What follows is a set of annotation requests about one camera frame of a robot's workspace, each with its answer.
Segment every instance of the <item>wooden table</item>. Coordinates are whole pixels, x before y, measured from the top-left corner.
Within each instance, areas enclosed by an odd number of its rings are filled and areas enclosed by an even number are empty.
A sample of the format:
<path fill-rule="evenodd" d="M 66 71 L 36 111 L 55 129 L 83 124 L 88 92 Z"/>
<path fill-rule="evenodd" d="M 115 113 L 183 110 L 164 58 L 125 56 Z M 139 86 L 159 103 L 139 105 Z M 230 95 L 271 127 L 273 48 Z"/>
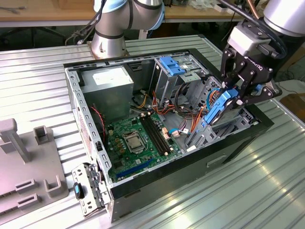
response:
<path fill-rule="evenodd" d="M 0 27 L 85 25 L 95 15 L 92 10 L 62 10 L 57 0 L 0 0 L 2 7 L 26 6 L 20 14 L 0 10 Z M 196 10 L 191 6 L 165 7 L 165 22 L 230 21 L 232 14 L 214 9 Z M 234 21 L 241 20 L 235 16 Z"/>
<path fill-rule="evenodd" d="M 85 25 L 94 10 L 62 10 L 57 0 L 0 0 L 2 7 L 26 6 L 20 14 L 0 10 L 0 27 Z"/>
<path fill-rule="evenodd" d="M 227 12 L 218 12 L 214 9 L 197 10 L 191 6 L 171 6 L 165 7 L 165 23 L 173 22 L 212 22 L 212 21 L 230 21 L 232 14 Z M 241 21 L 242 17 L 235 15 L 233 21 Z"/>

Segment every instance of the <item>gray plastic stand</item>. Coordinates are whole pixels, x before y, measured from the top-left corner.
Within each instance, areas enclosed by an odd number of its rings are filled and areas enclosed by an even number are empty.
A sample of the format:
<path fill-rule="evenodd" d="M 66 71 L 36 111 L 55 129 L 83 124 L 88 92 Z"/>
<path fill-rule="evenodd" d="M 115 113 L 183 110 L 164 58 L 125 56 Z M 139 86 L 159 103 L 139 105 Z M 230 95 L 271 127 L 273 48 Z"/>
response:
<path fill-rule="evenodd" d="M 14 119 L 0 121 L 0 225 L 69 193 L 52 130 L 16 132 Z"/>

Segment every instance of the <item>green circuit board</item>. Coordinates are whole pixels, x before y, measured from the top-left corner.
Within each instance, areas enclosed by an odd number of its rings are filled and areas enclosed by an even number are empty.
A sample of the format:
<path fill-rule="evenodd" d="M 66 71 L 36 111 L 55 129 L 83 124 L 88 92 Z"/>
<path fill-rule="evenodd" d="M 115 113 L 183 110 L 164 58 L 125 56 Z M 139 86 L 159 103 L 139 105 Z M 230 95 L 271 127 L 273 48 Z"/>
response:
<path fill-rule="evenodd" d="M 164 125 L 159 119 L 158 115 L 152 114 L 150 117 L 156 127 L 159 128 L 159 133 L 163 136 L 160 129 L 164 127 Z M 107 125 L 106 128 L 109 133 L 107 152 L 112 163 L 112 167 L 109 170 L 109 176 L 114 182 L 140 173 L 164 161 L 175 159 L 182 154 L 179 146 L 172 137 L 166 140 L 166 143 L 170 147 L 171 151 L 168 153 L 168 155 L 160 154 L 153 141 L 149 138 L 145 128 L 141 124 L 139 117 L 114 122 Z M 136 133 L 144 143 L 145 148 L 142 152 L 136 154 L 130 151 L 130 144 L 128 145 L 128 140 L 125 138 L 126 134 L 130 133 Z M 121 173 L 133 169 L 136 169 L 136 171 L 122 177 L 118 176 Z"/>

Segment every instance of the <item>yellow wire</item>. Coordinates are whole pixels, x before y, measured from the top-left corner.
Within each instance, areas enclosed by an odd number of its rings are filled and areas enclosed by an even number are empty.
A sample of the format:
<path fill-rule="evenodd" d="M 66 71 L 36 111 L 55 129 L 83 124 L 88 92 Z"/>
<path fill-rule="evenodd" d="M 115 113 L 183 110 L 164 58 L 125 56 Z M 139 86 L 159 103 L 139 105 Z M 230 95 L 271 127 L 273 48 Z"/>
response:
<path fill-rule="evenodd" d="M 137 108 L 142 108 L 142 107 L 144 107 L 144 105 L 145 105 L 145 103 L 146 103 L 146 98 L 147 98 L 147 94 L 146 94 L 145 97 L 144 97 L 143 103 L 142 103 L 140 106 L 138 106 Z"/>

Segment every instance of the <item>ram slot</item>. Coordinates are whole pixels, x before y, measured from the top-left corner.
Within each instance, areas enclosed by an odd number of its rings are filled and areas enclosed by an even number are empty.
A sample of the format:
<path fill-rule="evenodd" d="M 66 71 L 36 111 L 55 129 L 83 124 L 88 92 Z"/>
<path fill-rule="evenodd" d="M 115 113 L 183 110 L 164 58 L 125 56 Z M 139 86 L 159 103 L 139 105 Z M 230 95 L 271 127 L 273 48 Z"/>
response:
<path fill-rule="evenodd" d="M 146 133 L 148 134 L 149 138 L 151 139 L 152 143 L 157 148 L 159 155 L 163 156 L 166 152 L 169 153 L 171 150 L 164 138 L 159 133 L 152 119 L 149 116 L 141 117 L 140 122 L 144 127 Z"/>

